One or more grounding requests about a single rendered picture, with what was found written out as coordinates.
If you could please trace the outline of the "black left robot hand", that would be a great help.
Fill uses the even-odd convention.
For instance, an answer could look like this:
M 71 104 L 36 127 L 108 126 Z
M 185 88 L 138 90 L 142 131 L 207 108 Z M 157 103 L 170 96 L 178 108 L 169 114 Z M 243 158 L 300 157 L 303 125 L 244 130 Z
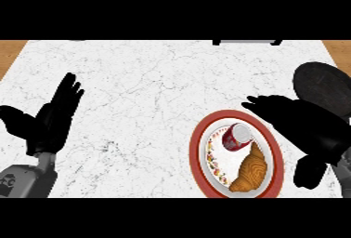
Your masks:
M 9 105 L 0 105 L 0 120 L 9 133 L 27 141 L 27 155 L 39 152 L 57 154 L 66 146 L 73 116 L 85 95 L 82 83 L 74 73 L 68 73 L 58 86 L 54 98 L 36 116 Z

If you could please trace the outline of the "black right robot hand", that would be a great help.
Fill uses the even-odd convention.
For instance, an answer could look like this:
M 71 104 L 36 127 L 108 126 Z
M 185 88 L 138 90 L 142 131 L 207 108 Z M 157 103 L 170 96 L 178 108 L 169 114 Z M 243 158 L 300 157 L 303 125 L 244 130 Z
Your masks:
M 327 165 L 337 165 L 351 147 L 351 125 L 325 108 L 285 96 L 247 97 L 244 107 L 271 123 L 306 153 L 299 160 L 294 183 L 313 190 L 322 182 Z

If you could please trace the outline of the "red rimmed white plate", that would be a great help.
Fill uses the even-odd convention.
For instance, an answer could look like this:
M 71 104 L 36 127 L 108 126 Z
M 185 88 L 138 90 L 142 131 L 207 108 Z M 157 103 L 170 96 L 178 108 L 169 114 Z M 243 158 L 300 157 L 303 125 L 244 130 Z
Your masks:
M 268 181 L 268 187 L 257 194 L 257 197 L 278 197 L 282 185 L 284 185 L 284 154 L 281 150 L 279 143 L 275 139 L 275 136 L 256 116 L 250 115 L 245 112 L 237 110 L 220 110 L 212 113 L 197 125 L 192 137 L 189 141 L 189 165 L 192 170 L 192 176 L 195 178 L 197 184 L 203 190 L 203 193 L 207 197 L 213 198 L 228 198 L 228 195 L 210 184 L 210 180 L 206 178 L 206 172 L 201 168 L 201 138 L 206 135 L 206 131 L 210 129 L 210 126 L 220 122 L 225 119 L 238 119 L 248 123 L 259 130 L 263 136 L 263 142 L 268 144 L 268 152 L 272 155 L 273 169 L 272 169 L 272 178 Z

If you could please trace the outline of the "dark round pan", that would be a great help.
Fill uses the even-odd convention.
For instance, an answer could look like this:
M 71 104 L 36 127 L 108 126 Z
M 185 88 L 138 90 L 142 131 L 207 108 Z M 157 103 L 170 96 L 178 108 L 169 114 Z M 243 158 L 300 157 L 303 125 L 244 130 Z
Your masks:
M 294 72 L 293 84 L 300 99 L 344 120 L 351 118 L 351 77 L 343 70 L 327 63 L 307 62 Z

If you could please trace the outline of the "red can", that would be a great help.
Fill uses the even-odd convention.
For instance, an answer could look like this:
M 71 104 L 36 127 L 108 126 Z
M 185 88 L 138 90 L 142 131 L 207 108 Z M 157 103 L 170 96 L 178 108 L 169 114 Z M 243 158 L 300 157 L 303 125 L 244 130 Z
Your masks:
M 253 142 L 250 128 L 243 123 L 235 123 L 225 129 L 223 146 L 231 152 L 240 151 Z

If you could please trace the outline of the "golden brown croissant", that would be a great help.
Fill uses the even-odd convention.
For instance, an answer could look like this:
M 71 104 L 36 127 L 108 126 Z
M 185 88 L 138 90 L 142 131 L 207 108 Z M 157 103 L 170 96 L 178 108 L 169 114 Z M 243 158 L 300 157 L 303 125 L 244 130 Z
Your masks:
M 251 143 L 250 155 L 245 157 L 241 168 L 240 176 L 234 180 L 229 190 L 232 192 L 250 192 L 257 190 L 265 182 L 268 171 L 268 163 L 265 154 L 260 150 L 259 144 Z

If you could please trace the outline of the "dark appliance with grey bar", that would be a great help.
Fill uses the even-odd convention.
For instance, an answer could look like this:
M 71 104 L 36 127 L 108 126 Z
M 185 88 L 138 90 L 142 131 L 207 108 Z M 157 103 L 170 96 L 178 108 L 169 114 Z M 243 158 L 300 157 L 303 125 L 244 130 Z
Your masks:
M 253 44 L 271 44 L 272 46 L 279 46 L 284 40 L 213 40 L 213 45 L 219 46 L 220 44 L 229 43 L 253 43 Z

